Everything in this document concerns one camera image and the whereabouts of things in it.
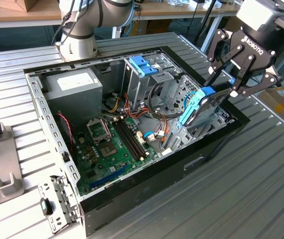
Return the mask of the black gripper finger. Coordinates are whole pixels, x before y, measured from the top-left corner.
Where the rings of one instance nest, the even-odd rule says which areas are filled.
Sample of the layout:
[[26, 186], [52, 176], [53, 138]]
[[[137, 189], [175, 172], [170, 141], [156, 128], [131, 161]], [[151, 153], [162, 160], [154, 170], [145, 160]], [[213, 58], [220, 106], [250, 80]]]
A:
[[281, 80], [281, 76], [277, 73], [274, 65], [272, 65], [266, 69], [266, 72], [263, 74], [259, 84], [248, 87], [245, 77], [250, 71], [250, 67], [254, 63], [255, 58], [255, 55], [248, 55], [246, 57], [236, 77], [236, 80], [232, 85], [232, 91], [230, 92], [231, 97], [236, 97], [238, 95], [242, 95], [244, 97], [252, 95], [277, 84]]
[[218, 45], [223, 41], [231, 39], [232, 34], [232, 32], [223, 29], [217, 29], [217, 31], [215, 32], [214, 37], [211, 41], [211, 45], [207, 52], [207, 60], [211, 63], [211, 66], [208, 69], [210, 75], [216, 74], [219, 70], [222, 69], [226, 62], [233, 59], [243, 50], [243, 45], [238, 44], [235, 47], [231, 48], [227, 54], [217, 60], [216, 50]]

